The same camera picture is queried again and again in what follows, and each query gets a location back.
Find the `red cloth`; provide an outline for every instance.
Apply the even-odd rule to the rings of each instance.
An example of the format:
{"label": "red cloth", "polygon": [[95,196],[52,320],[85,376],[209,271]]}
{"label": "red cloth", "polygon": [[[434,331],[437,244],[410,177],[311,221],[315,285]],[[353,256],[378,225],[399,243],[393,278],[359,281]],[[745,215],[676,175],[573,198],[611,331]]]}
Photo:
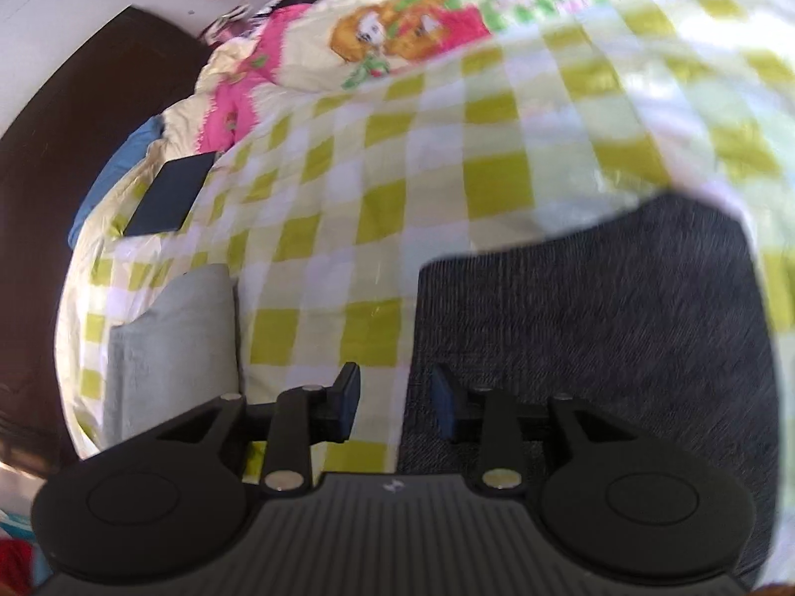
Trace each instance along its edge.
{"label": "red cloth", "polygon": [[19,596],[31,590],[33,547],[23,540],[0,540],[0,584]]}

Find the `dark blue rectangular object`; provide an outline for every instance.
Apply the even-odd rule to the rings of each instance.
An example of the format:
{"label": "dark blue rectangular object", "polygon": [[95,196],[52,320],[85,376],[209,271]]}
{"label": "dark blue rectangular object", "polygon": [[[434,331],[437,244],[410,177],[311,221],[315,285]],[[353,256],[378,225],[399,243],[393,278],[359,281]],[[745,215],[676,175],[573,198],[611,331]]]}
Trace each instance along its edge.
{"label": "dark blue rectangular object", "polygon": [[205,152],[164,163],[122,235],[136,237],[179,230],[216,157],[215,152]]}

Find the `brown wooden furniture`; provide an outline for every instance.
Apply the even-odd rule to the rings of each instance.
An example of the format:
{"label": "brown wooden furniture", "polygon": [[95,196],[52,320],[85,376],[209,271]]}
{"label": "brown wooden furniture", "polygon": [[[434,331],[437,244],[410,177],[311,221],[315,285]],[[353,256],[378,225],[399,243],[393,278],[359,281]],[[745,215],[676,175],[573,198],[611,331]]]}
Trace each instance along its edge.
{"label": "brown wooden furniture", "polygon": [[143,121],[192,93],[208,57],[196,39],[130,7],[0,138],[0,461],[43,475],[76,458],[53,356],[66,236],[105,162]]}

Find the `checkered bed sheet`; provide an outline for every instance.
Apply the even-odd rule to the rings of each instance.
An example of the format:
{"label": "checkered bed sheet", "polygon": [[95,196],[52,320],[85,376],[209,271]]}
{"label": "checkered bed sheet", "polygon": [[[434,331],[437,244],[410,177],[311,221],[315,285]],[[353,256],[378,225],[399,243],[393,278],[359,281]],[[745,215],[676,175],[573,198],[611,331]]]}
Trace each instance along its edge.
{"label": "checkered bed sheet", "polygon": [[[237,282],[249,400],[359,362],[351,441],[320,444],[313,460],[390,471],[425,262],[544,240],[676,187],[732,212],[754,241],[786,425],[781,521],[792,521],[793,22],[756,0],[635,0],[353,93],[281,92],[216,163],[180,232],[121,240],[160,166],[142,163],[89,218],[61,304],[58,373],[81,452],[102,428],[110,327],[220,262]],[[249,461],[254,472],[261,447]],[[769,577],[794,572],[774,554]]]}

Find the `gray fabric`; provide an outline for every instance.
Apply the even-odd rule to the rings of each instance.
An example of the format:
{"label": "gray fabric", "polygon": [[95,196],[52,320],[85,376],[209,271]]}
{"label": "gray fabric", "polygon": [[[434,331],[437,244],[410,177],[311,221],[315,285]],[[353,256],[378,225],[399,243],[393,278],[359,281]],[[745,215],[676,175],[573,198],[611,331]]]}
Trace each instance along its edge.
{"label": "gray fabric", "polygon": [[[439,440],[432,362],[524,401],[581,396],[734,473],[757,509],[738,565],[754,579],[774,523],[778,400],[735,221],[665,195],[559,240],[424,268],[397,467],[465,472],[477,448]],[[528,452],[543,472],[538,447]]]}
{"label": "gray fabric", "polygon": [[227,267],[210,264],[169,282],[146,313],[110,330],[104,444],[238,392],[236,352]]}

